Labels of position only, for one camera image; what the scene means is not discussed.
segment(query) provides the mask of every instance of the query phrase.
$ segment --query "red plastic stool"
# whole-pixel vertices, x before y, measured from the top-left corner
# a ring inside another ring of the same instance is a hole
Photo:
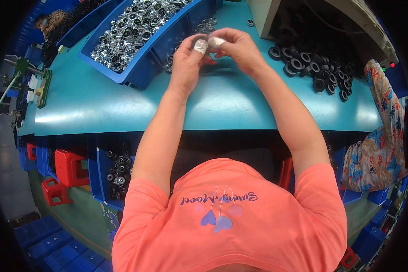
[[[340,264],[346,269],[350,269],[357,262],[357,255],[355,255],[352,248],[347,247]]]
[[[27,143],[27,157],[29,160],[36,160],[36,145]]]
[[[47,183],[49,182],[54,182],[54,185],[47,185]],[[43,181],[41,185],[44,193],[44,198],[50,206],[73,203],[73,201],[71,199],[68,199],[68,196],[66,195],[66,186],[55,180],[55,178],[52,177],[51,179],[47,179],[46,181]],[[59,202],[53,202],[53,198],[56,197],[60,199]]]
[[[66,187],[75,187],[89,184],[88,169],[82,169],[82,161],[87,156],[84,151],[73,152],[58,149],[54,153],[56,163],[56,176]]]
[[[293,161],[291,157],[286,160],[283,160],[283,162],[281,163],[281,173],[280,173],[280,179],[278,181],[278,186],[288,190],[292,169],[293,169]]]

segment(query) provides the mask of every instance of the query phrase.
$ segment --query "floral pants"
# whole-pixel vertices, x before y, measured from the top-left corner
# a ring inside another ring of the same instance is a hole
[[[377,61],[370,60],[364,74],[383,125],[346,152],[342,184],[357,192],[382,190],[408,175],[403,155],[405,109]]]

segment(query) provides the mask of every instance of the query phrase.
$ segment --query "left hand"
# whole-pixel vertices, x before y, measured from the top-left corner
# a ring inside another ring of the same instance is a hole
[[[189,97],[198,82],[198,72],[204,64],[216,64],[210,55],[202,55],[200,52],[190,48],[192,41],[199,36],[196,34],[183,40],[180,47],[174,53],[172,64],[172,75],[169,88],[181,91],[185,97]]]

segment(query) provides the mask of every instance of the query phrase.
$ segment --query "hand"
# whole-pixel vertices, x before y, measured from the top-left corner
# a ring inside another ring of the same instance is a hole
[[[202,55],[200,52],[190,48],[192,41],[197,35],[190,36],[180,44],[174,53],[174,63],[172,64],[172,75],[169,88],[184,92],[185,97],[189,97],[198,82],[198,72],[204,64],[216,64],[210,55]]]
[[[220,37],[226,42],[219,49],[212,49],[211,53],[216,53],[216,58],[231,57],[239,69],[248,76],[254,78],[260,73],[263,66],[267,66],[265,59],[248,33],[226,27],[214,31],[210,37],[212,36]]]

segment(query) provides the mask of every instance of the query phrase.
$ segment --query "coral t-shirt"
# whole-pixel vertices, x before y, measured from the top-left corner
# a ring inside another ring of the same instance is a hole
[[[114,271],[209,271],[240,263],[267,271],[333,271],[345,253],[346,213],[331,166],[316,164],[294,196],[227,158],[181,177],[170,198],[130,182],[114,239]]]

